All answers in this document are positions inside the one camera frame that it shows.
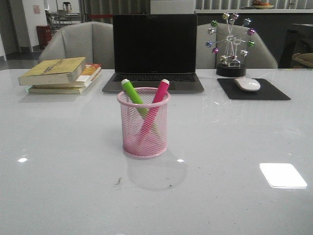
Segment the grey open laptop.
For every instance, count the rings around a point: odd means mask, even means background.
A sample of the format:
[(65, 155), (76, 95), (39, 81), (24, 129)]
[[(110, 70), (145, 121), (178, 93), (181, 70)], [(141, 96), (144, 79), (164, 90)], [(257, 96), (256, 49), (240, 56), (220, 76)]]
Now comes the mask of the grey open laptop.
[(170, 93), (202, 93), (196, 74), (196, 14), (127, 14), (113, 18), (114, 74), (104, 93), (122, 91), (128, 79), (135, 88), (170, 82)]

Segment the ferris wheel desk ornament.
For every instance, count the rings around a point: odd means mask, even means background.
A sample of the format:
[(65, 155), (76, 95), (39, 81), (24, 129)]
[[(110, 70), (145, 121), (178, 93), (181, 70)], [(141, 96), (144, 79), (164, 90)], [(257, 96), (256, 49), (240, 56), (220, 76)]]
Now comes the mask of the ferris wheel desk ornament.
[(222, 18), (226, 20), (227, 31), (226, 34), (218, 33), (218, 22), (213, 20), (210, 27), (207, 29), (209, 35), (219, 34), (223, 36), (219, 41), (207, 41), (206, 47), (212, 48), (211, 52), (214, 55), (224, 47), (224, 52), (220, 55), (220, 62), (216, 66), (216, 73), (226, 77), (242, 77), (246, 75), (246, 66), (240, 61), (239, 56), (246, 57), (249, 52), (247, 49), (241, 49), (240, 45), (245, 43), (247, 47), (253, 47), (255, 42), (251, 39), (244, 40), (243, 36), (253, 36), (256, 33), (254, 28), (249, 27), (251, 23), (250, 18), (244, 19), (243, 25), (235, 30), (235, 21), (239, 18), (238, 13), (223, 13)]

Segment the black mouse pad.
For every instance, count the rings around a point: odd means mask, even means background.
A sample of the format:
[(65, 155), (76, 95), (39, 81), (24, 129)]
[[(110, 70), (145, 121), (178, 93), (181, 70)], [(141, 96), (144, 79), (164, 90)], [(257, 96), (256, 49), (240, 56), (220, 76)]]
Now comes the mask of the black mouse pad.
[(291, 100), (266, 79), (218, 78), (224, 92), (234, 100)]

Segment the distant folding table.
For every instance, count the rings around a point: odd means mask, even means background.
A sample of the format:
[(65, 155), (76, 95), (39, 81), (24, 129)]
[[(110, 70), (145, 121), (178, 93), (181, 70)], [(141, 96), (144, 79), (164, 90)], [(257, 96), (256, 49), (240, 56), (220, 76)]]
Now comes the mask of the distant folding table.
[(81, 22), (78, 0), (44, 0), (48, 25), (53, 28)]

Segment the fruit bowl on counter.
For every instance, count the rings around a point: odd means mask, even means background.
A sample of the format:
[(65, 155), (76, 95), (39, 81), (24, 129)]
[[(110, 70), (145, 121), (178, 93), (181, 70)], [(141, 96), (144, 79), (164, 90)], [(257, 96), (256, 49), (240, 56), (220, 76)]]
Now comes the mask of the fruit bowl on counter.
[(262, 0), (252, 0), (251, 6), (256, 9), (272, 9), (274, 5), (271, 5), (268, 2), (263, 2)]

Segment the pink wall notice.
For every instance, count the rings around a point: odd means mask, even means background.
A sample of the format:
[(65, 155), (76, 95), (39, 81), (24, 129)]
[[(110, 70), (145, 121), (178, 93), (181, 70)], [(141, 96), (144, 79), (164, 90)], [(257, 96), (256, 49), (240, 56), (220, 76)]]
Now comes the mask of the pink wall notice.
[(33, 11), (34, 11), (34, 14), (40, 14), (41, 13), (40, 6), (39, 5), (33, 5)]

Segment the pink marker pen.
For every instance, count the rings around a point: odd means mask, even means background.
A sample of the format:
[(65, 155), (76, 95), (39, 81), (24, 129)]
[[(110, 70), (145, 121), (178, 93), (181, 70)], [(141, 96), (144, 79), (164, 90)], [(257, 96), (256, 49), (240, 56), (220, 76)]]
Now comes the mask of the pink marker pen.
[[(167, 93), (170, 82), (167, 79), (162, 79), (155, 97), (153, 99), (153, 103), (161, 102), (164, 99), (164, 96)], [(159, 106), (155, 106), (149, 109), (148, 114), (144, 120), (144, 123), (140, 129), (140, 133), (137, 140), (137, 145), (140, 146), (142, 142), (145, 140), (146, 136), (150, 133), (151, 130), (159, 136), (159, 130), (156, 124), (154, 124), (155, 117), (157, 116), (159, 110)]]

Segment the pink mesh pen holder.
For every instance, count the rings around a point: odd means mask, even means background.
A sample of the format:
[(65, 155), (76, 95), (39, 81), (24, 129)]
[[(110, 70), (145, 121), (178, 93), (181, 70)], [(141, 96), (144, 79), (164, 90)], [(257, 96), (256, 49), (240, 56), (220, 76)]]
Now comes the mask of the pink mesh pen holder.
[(142, 104), (135, 104), (126, 92), (120, 92), (122, 137), (124, 152), (134, 158), (153, 158), (167, 149), (167, 104), (166, 93), (159, 103), (153, 103), (156, 88), (136, 88)]

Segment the red trash bin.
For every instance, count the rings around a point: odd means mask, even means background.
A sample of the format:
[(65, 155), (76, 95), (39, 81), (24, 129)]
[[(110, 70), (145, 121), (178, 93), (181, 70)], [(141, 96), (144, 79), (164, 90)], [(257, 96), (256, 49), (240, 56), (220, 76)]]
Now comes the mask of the red trash bin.
[(40, 49), (45, 49), (52, 39), (51, 28), (49, 25), (38, 25), (36, 30)]

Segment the red-orange middle book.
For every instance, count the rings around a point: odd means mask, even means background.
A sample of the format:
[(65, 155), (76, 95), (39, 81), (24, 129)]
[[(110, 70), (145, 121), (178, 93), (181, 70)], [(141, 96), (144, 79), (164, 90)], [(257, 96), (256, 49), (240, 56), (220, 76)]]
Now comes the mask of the red-orange middle book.
[(100, 64), (86, 64), (80, 76), (72, 83), (33, 85), (35, 88), (82, 88), (89, 86), (101, 71)]

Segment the grey upholstered chair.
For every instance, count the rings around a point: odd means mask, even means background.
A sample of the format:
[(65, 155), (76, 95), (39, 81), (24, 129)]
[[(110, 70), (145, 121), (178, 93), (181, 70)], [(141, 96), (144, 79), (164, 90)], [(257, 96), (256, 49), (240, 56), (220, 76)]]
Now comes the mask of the grey upholstered chair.
[(65, 26), (52, 36), (38, 61), (74, 57), (114, 69), (113, 25), (87, 22)]

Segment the red barrier belt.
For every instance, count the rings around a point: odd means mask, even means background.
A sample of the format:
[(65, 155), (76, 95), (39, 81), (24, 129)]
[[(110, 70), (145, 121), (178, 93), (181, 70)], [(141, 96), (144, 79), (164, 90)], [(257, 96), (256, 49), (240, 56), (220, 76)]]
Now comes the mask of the red barrier belt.
[(113, 14), (93, 15), (93, 14), (84, 13), (83, 16), (84, 16), (84, 19), (86, 21), (103, 20), (103, 19), (112, 19), (113, 18)]

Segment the yellow bottom book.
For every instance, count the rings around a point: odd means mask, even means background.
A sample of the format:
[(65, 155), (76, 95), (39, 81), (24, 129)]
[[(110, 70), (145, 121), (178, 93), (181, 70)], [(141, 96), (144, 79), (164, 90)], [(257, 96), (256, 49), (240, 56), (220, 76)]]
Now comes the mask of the yellow bottom book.
[(87, 82), (86, 86), (81, 88), (35, 88), (30, 87), (28, 89), (29, 94), (81, 94), (84, 90), (92, 85), (93, 82), (97, 80), (97, 78), (101, 76), (100, 74), (96, 75), (91, 81)]

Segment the yellow top book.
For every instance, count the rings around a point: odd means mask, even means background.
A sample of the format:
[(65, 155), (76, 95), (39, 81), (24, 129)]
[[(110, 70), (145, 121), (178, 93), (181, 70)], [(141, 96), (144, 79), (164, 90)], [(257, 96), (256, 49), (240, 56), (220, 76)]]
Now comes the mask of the yellow top book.
[(44, 60), (18, 78), (21, 86), (74, 82), (85, 69), (86, 58)]

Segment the green marker pen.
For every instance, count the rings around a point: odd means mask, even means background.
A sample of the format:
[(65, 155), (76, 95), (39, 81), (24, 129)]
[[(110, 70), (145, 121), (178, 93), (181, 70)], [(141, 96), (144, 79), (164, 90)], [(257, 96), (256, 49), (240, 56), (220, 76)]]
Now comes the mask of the green marker pen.
[[(130, 100), (134, 104), (143, 104), (141, 97), (138, 95), (137, 91), (133, 87), (130, 80), (123, 79), (121, 81), (121, 85), (122, 85), (124, 91), (126, 92), (126, 94), (128, 95), (128, 97), (130, 98)], [(152, 118), (155, 118), (155, 116), (157, 115), (158, 107), (153, 107), (150, 109), (137, 108), (137, 110), (138, 110), (139, 114), (141, 115), (141, 117), (144, 118), (144, 121), (147, 121), (147, 126), (144, 127), (144, 131), (148, 131), (151, 129), (156, 135), (159, 136), (160, 132), (159, 132), (158, 126), (156, 124), (154, 124), (154, 121), (152, 120)]]

